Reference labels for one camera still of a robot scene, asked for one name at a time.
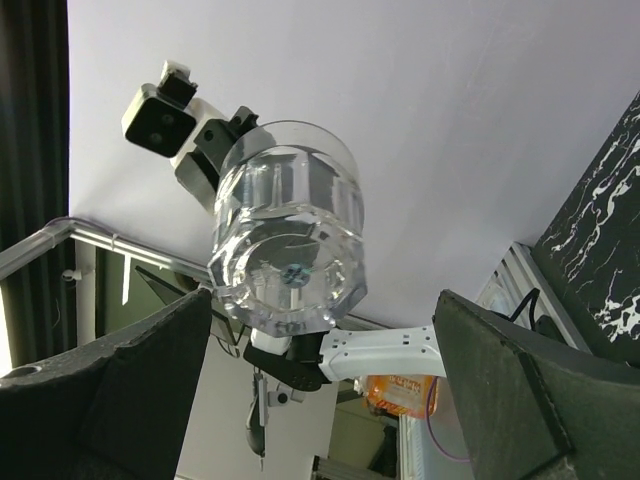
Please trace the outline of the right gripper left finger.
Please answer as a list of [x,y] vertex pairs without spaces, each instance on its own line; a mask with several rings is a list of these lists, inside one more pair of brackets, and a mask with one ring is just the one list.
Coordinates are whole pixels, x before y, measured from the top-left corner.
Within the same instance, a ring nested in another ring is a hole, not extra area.
[[199,289],[3,376],[2,478],[174,478],[210,325]]

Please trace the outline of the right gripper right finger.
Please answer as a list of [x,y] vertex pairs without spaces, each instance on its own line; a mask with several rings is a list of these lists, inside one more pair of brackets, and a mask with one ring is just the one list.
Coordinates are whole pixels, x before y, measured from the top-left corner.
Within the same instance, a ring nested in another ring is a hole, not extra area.
[[434,326],[475,478],[638,478],[638,369],[449,290]]

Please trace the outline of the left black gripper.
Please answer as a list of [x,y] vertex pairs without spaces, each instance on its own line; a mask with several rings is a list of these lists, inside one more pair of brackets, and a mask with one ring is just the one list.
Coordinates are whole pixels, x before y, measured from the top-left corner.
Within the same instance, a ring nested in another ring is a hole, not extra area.
[[205,113],[177,154],[178,183],[196,200],[214,200],[222,167],[236,142],[258,126],[259,116],[241,106],[230,120]]

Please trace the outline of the clear drinking glass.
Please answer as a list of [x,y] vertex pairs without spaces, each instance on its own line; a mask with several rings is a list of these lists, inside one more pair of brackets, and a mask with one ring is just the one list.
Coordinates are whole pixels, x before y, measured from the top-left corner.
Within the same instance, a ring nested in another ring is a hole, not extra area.
[[308,122],[243,135],[222,164],[209,275],[233,318],[272,337],[328,331],[368,293],[359,172]]

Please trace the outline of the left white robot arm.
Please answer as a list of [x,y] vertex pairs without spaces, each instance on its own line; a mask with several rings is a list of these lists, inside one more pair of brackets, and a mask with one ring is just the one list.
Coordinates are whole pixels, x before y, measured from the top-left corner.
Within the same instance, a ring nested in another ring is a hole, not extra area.
[[444,364],[430,326],[339,327],[366,296],[364,200],[346,145],[317,125],[226,117],[208,102],[175,175],[214,219],[207,272],[226,314],[250,330],[244,359],[292,388],[362,375],[434,375]]

